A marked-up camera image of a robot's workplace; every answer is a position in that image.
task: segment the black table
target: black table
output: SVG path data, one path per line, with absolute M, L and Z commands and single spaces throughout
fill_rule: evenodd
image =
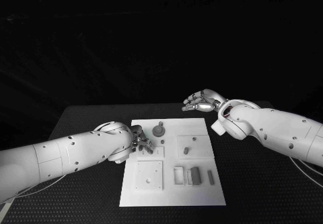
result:
M 255 104 L 273 108 L 268 101 Z M 219 136 L 211 129 L 216 116 L 216 112 L 183 112 L 179 103 L 71 106 L 50 140 L 110 121 L 130 126 L 133 119 L 205 118 L 226 206 L 118 207 L 125 163 L 107 161 L 65 176 L 40 193 L 17 198 L 3 223 L 323 223 L 323 189 L 290 158 L 254 137 L 241 141 L 228 133 Z

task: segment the black background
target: black background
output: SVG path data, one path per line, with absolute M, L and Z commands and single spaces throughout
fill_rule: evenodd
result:
M 1 149 L 46 141 L 69 105 L 179 103 L 205 88 L 323 122 L 319 6 L 39 0 L 1 9 Z

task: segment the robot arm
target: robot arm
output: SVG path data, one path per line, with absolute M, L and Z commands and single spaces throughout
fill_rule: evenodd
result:
M 261 109 L 249 101 L 225 100 L 211 90 L 190 95 L 183 103 L 183 111 L 218 112 L 212 129 L 219 135 L 228 132 L 239 140 L 251 135 L 267 148 L 323 167 L 322 123 L 293 113 Z
M 0 151 L 0 203 L 26 188 L 107 159 L 121 163 L 138 145 L 151 153 L 141 126 L 130 130 L 123 123 L 108 122 L 94 131 Z

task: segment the robotic hand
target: robotic hand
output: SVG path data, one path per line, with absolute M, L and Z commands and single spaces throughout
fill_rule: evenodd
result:
M 0 151 L 0 204 L 22 190 L 107 159 L 121 163 L 136 147 L 153 153 L 141 126 L 130 129 L 112 121 L 94 131 Z
M 260 143 L 281 154 L 323 167 L 323 125 L 314 120 L 270 108 L 260 108 L 249 101 L 225 99 L 205 89 L 183 101 L 183 111 L 216 111 L 213 131 L 225 132 L 242 140 L 254 136 Z

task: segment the textured table surface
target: textured table surface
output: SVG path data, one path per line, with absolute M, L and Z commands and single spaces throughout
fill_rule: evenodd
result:
M 268 101 L 255 104 L 273 108 Z M 226 133 L 215 133 L 216 112 L 183 112 L 179 103 L 71 106 L 50 140 L 87 132 L 108 121 L 130 126 L 133 119 L 170 118 L 205 118 L 226 206 L 118 207 L 124 163 L 105 161 L 66 175 L 40 193 L 17 198 L 3 223 L 323 223 L 323 189 L 290 158 L 267 149 L 254 137 L 239 141 Z

